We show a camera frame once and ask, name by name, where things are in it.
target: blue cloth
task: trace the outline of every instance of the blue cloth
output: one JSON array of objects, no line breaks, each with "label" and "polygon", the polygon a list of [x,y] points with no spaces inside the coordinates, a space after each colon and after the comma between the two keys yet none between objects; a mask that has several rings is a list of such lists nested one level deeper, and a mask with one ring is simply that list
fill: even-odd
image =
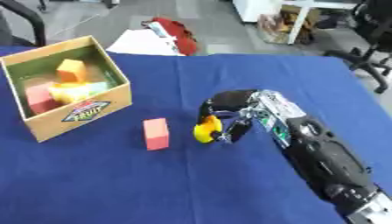
[{"label": "blue cloth", "polygon": [[[199,105],[241,88],[277,90],[316,116],[392,193],[392,122],[337,59],[110,55],[131,81],[134,104],[44,143],[24,126],[0,76],[0,223],[343,223],[263,129],[233,145],[193,139]],[[170,148],[147,151],[142,120],[157,117],[168,119]]]}]

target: white paper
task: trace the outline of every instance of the white paper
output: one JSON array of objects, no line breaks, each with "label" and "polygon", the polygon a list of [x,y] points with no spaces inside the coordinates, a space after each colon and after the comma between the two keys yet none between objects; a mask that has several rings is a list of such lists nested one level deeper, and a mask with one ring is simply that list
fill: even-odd
[{"label": "white paper", "polygon": [[160,38],[150,29],[136,31],[127,30],[107,50],[112,53],[178,55],[166,43],[165,39]]}]

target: brown box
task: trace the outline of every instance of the brown box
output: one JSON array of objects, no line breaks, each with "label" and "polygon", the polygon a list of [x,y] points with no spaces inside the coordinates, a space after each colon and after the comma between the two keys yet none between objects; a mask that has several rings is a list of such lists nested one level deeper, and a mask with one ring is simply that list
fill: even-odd
[{"label": "brown box", "polygon": [[[83,60],[89,81],[106,81],[106,92],[34,115],[25,88],[56,81],[57,66],[64,60]],[[0,58],[2,68],[23,121],[39,142],[131,105],[130,82],[92,37],[83,37]]]},{"label": "brown box", "polygon": [[[295,21],[292,21],[292,24],[285,24],[282,13],[285,11],[298,14],[300,10],[301,8],[297,6],[284,5],[277,15],[261,15],[257,21],[257,30],[261,39],[272,44],[287,44],[291,28]],[[306,17],[306,23],[308,23],[308,26],[310,26],[311,29],[319,20],[319,14],[320,12],[318,9],[311,9],[309,11],[308,16]],[[300,32],[297,36],[297,43],[301,42],[299,39],[301,34],[302,33]]]}]

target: gray floor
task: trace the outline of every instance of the gray floor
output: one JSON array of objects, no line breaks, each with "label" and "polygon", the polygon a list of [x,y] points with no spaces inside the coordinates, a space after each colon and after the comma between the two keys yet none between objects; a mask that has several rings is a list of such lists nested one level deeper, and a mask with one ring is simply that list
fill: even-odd
[{"label": "gray floor", "polygon": [[[36,10],[38,0],[18,0]],[[253,24],[241,23],[235,7],[221,0],[122,0],[108,10],[100,3],[48,3],[41,13],[46,23],[49,43],[94,35],[107,47],[126,29],[140,29],[140,23],[155,16],[173,18],[184,23],[199,41],[199,55],[213,53],[271,53],[320,55],[329,49],[363,50],[368,44],[349,29],[316,31],[312,45],[272,45],[264,43]],[[32,39],[31,27],[20,17],[4,12],[14,35]],[[392,88],[374,94],[375,81],[366,73],[355,72],[369,93],[392,115]]]}]

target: red bag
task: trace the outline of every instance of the red bag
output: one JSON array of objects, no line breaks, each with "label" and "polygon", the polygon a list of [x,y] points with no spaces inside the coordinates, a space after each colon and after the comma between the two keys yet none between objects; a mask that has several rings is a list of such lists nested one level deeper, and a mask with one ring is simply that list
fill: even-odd
[{"label": "red bag", "polygon": [[159,22],[171,36],[176,37],[177,40],[174,42],[179,51],[184,55],[189,56],[197,52],[197,40],[180,22],[164,17],[154,17],[149,22]]}]

